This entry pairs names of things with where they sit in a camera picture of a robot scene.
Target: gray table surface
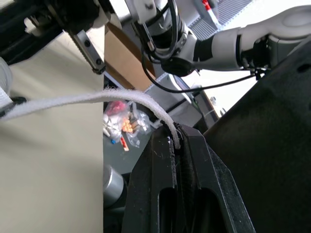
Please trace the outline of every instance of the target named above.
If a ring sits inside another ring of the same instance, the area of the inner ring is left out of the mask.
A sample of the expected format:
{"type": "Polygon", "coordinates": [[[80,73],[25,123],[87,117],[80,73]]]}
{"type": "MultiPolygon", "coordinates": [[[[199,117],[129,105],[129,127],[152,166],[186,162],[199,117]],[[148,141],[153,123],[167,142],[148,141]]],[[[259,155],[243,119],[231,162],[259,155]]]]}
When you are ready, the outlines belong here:
{"type": "Polygon", "coordinates": [[[123,134],[126,143],[129,147],[129,151],[124,151],[121,143],[112,144],[110,139],[104,136],[103,144],[104,144],[104,164],[111,165],[118,173],[124,174],[131,172],[133,167],[135,166],[138,158],[141,153],[145,149],[151,133],[147,135],[139,135],[140,139],[140,147],[133,147],[127,140],[125,134],[123,134]]]}

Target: cardboard box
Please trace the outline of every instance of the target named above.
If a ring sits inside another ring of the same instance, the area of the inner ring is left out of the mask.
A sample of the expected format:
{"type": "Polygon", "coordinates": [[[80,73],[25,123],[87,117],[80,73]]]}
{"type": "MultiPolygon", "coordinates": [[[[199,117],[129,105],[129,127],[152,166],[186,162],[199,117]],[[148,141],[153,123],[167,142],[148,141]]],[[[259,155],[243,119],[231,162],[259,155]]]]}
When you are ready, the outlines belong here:
{"type": "MultiPolygon", "coordinates": [[[[140,56],[139,49],[134,43],[131,43],[130,39],[121,30],[111,25],[109,25],[109,28],[112,28],[112,30],[109,30],[105,35],[105,63],[107,67],[119,73],[118,77],[111,75],[117,81],[123,77],[137,90],[146,90],[151,85],[151,82],[142,69],[140,59],[137,58],[140,56]]],[[[147,68],[149,69],[149,74],[155,78],[153,67],[149,61],[147,68]]]]}

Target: snack package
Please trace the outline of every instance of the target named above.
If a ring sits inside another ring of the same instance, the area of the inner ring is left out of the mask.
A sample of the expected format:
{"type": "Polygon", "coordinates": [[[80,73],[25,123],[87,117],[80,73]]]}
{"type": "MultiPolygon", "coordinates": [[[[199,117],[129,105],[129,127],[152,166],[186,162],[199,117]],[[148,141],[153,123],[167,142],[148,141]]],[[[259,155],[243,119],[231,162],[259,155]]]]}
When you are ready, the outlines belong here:
{"type": "Polygon", "coordinates": [[[140,140],[138,135],[148,134],[151,130],[149,117],[143,111],[138,110],[136,104],[133,103],[129,122],[130,126],[127,126],[126,128],[129,130],[126,131],[127,139],[132,146],[139,148],[140,140]]]}
{"type": "Polygon", "coordinates": [[[125,101],[110,102],[103,115],[103,133],[114,143],[119,142],[123,123],[128,117],[129,106],[125,101]]]}

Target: cable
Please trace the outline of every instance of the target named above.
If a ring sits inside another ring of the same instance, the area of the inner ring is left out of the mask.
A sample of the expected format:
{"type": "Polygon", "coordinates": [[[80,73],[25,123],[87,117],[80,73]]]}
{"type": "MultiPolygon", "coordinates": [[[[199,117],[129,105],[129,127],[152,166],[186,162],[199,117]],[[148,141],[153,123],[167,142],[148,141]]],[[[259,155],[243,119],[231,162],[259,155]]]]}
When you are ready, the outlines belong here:
{"type": "Polygon", "coordinates": [[[157,51],[154,51],[152,53],[152,56],[160,61],[170,59],[170,57],[174,54],[176,50],[176,46],[178,42],[178,26],[177,26],[177,16],[176,16],[176,11],[175,11],[174,0],[168,0],[167,4],[169,6],[171,18],[172,18],[172,42],[166,54],[160,54],[157,51]]]}
{"type": "Polygon", "coordinates": [[[148,56],[148,59],[149,59],[149,61],[150,61],[151,63],[153,63],[153,64],[161,64],[160,61],[155,61],[154,59],[152,59],[152,57],[150,56],[150,54],[147,54],[147,56],[148,56]]]}
{"type": "Polygon", "coordinates": [[[147,23],[146,26],[150,27],[151,25],[155,24],[160,18],[161,16],[168,10],[169,8],[169,4],[167,3],[164,8],[159,12],[159,14],[157,14],[154,18],[150,19],[147,23]]]}
{"type": "Polygon", "coordinates": [[[241,81],[244,81],[244,80],[246,80],[246,79],[250,79],[250,78],[253,78],[253,77],[254,77],[254,75],[248,75],[248,76],[243,77],[243,78],[240,78],[240,79],[236,79],[236,80],[232,80],[232,81],[229,81],[229,82],[226,82],[226,83],[220,83],[220,84],[216,84],[216,85],[212,85],[212,86],[204,86],[204,87],[192,88],[192,89],[188,89],[188,90],[173,90],[173,89],[166,88],[166,87],[162,86],[161,84],[158,84],[158,83],[150,76],[150,74],[148,73],[147,68],[146,68],[145,58],[144,58],[144,54],[143,54],[143,48],[142,48],[141,50],[142,50],[142,52],[141,52],[141,54],[142,54],[141,65],[142,65],[142,68],[143,68],[145,74],[147,75],[148,79],[149,79],[154,85],[156,85],[157,87],[161,88],[161,89],[164,90],[164,91],[171,92],[171,93],[180,94],[180,93],[188,93],[188,92],[194,92],[194,91],[203,91],[203,90],[207,90],[207,89],[212,89],[212,88],[222,87],[222,86],[226,86],[226,85],[231,85],[231,84],[238,83],[238,82],[241,82],[241,81]]]}

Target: white fabric strap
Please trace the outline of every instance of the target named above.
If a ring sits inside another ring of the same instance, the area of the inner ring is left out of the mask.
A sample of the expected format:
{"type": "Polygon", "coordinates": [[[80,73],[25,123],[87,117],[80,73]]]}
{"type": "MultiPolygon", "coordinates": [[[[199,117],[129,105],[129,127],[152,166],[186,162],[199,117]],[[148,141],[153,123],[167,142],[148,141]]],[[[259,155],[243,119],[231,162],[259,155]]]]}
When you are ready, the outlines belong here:
{"type": "MultiPolygon", "coordinates": [[[[7,95],[9,94],[11,83],[11,70],[6,62],[2,58],[0,58],[0,109],[12,103],[12,100],[7,95]]],[[[98,103],[113,100],[131,100],[149,108],[151,111],[153,111],[157,118],[163,120],[168,125],[173,136],[175,148],[180,148],[177,129],[174,126],[174,121],[172,120],[172,118],[150,96],[140,91],[106,89],[101,92],[88,93],[76,96],[63,96],[54,99],[32,100],[21,105],[14,106],[10,111],[6,113],[5,116],[0,118],[0,121],[6,121],[17,117],[22,117],[40,110],[45,110],[67,104],[98,103]]]]}
{"type": "Polygon", "coordinates": [[[12,103],[8,96],[12,84],[12,72],[6,62],[0,57],[0,110],[12,103]]]}

